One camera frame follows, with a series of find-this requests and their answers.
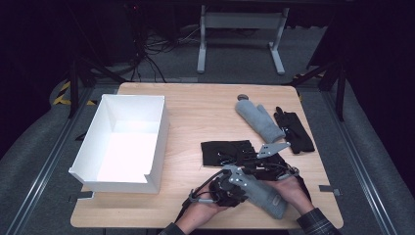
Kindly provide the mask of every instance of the open container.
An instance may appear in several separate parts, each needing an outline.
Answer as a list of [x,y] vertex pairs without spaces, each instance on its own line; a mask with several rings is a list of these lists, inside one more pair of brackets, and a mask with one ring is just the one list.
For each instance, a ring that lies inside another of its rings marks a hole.
[[94,192],[157,194],[168,126],[164,96],[105,94],[69,173]]

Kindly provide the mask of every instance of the dark shirt sleeve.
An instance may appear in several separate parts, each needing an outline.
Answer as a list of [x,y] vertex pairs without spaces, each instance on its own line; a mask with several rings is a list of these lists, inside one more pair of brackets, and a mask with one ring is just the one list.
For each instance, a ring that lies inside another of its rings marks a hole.
[[184,232],[175,224],[170,223],[159,235],[185,235]]
[[326,218],[320,209],[316,208],[299,219],[297,222],[306,235],[339,235],[339,230]]

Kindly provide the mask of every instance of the wooden table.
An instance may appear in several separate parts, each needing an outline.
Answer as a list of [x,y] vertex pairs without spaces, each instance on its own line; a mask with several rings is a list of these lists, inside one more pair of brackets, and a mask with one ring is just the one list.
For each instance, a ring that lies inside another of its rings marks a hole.
[[[264,143],[235,111],[239,94],[262,104],[272,116],[276,106],[298,114],[312,138],[297,91],[289,86],[228,84],[124,83],[118,94],[163,95],[170,128],[162,172],[161,191],[153,194],[95,193],[93,199],[79,200],[71,217],[75,227],[164,228],[173,221],[190,190],[200,186],[220,168],[203,167],[201,143],[250,140],[256,151]],[[320,192],[329,185],[318,150],[293,155],[280,152],[304,178],[313,204],[340,228],[343,219],[333,193]],[[300,215],[291,206],[281,220],[246,201],[214,217],[203,228],[293,229]]]

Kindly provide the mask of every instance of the gray oven mitt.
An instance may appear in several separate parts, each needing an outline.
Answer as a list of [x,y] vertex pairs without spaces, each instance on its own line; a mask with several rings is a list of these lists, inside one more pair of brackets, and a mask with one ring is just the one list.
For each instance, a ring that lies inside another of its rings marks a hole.
[[249,100],[240,100],[236,112],[258,133],[267,144],[285,137],[285,133],[272,120],[262,105],[257,107]]
[[281,219],[287,209],[287,201],[271,186],[257,180],[251,174],[244,174],[240,167],[226,165],[224,169],[230,169],[232,175],[229,182],[241,187],[248,197],[248,201],[268,212],[273,218]]

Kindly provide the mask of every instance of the human arm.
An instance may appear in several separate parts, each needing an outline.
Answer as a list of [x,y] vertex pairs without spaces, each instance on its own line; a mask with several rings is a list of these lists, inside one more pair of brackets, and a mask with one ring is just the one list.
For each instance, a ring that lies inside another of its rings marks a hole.
[[[211,199],[207,184],[200,190],[201,199]],[[220,207],[215,203],[192,203],[183,215],[175,222],[170,223],[161,235],[190,234],[193,230],[207,223],[217,213],[223,212],[227,207]]]
[[299,181],[290,176],[283,180],[264,181],[275,188],[281,197],[291,204],[301,215],[297,222],[307,235],[341,234],[326,218],[320,209],[315,208],[300,187]]

